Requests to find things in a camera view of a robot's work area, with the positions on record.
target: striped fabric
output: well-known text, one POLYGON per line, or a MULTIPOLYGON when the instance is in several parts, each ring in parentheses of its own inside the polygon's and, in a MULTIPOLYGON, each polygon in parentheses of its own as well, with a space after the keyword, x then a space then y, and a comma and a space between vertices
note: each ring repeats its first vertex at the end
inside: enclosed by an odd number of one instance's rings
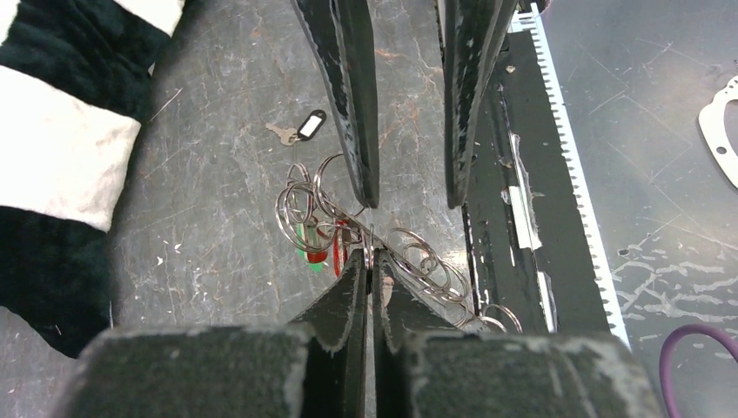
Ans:
POLYGON ((184 0, 0 0, 0 305, 69 356, 110 324, 104 236, 184 0))

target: gray surface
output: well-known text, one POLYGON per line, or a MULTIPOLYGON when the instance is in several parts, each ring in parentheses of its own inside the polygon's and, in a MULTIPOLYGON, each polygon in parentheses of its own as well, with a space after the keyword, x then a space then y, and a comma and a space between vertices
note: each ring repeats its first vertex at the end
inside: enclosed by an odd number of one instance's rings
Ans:
MULTIPOLYGON (((630 340, 656 376, 674 328, 738 335, 738 192, 696 124, 738 70, 738 2, 553 0, 543 21, 630 340)), ((678 346, 682 416, 735 416, 726 356, 708 337, 678 346)))
MULTIPOLYGON (((297 20, 285 3, 204 3, 158 65, 159 106, 182 91, 138 141, 112 236, 119 318, 132 327, 282 322, 332 280, 298 260, 271 209, 293 160, 314 169, 339 150, 332 118, 292 150, 263 129, 328 109, 297 20)), ((430 0, 371 7, 383 132, 374 222, 408 226, 464 266, 460 216, 444 203, 430 0)), ((543 17, 634 351, 652 375, 679 325, 738 334, 738 193, 696 127, 735 74, 737 15, 727 0, 553 0, 543 17)), ((348 179, 336 186, 349 202, 348 179)), ((44 416, 73 362, 5 310, 0 344, 0 416, 44 416)), ((698 337, 680 345, 684 416, 738 410, 722 353, 698 337)))
MULTIPOLYGON (((315 170, 340 151, 332 117, 292 149, 264 128, 297 127, 313 109, 330 110, 297 18, 286 0, 200 3, 157 64, 157 108, 179 94, 139 137, 114 221, 117 317, 128 327, 285 322, 335 280, 332 267, 314 273, 299 259, 273 214, 290 163, 315 170)), ((460 212, 446 209, 432 2, 370 8, 382 171, 380 209, 366 219, 382 235, 413 229, 466 271, 460 212)), ((328 187, 348 206, 346 168, 329 171, 328 187)), ((6 310, 0 345, 0 417, 44 416, 73 361, 6 310)))

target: key tag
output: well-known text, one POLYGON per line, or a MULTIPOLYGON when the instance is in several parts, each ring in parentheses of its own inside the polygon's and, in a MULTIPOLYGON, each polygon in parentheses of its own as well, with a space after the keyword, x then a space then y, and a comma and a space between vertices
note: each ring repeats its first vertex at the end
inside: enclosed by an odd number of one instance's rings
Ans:
POLYGON ((311 111, 305 122, 298 128, 298 141, 309 141, 318 133, 320 126, 323 126, 327 115, 324 111, 317 109, 311 111))

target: purple cable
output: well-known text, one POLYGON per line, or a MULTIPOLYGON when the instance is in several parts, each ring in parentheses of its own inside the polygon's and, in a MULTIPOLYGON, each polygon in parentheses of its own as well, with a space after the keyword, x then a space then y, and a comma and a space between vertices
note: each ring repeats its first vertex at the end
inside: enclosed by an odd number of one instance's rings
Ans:
POLYGON ((735 361, 738 361, 738 342, 733 341, 730 335, 713 327, 702 324, 690 324, 676 328, 664 341, 661 346, 661 357, 659 359, 659 379, 661 380, 661 392, 664 395, 664 404, 667 406, 667 412, 671 418, 681 418, 679 409, 676 407, 674 399, 674 388, 671 384, 671 357, 674 354, 676 343, 682 338, 690 334, 704 334, 714 338, 725 347, 735 361))

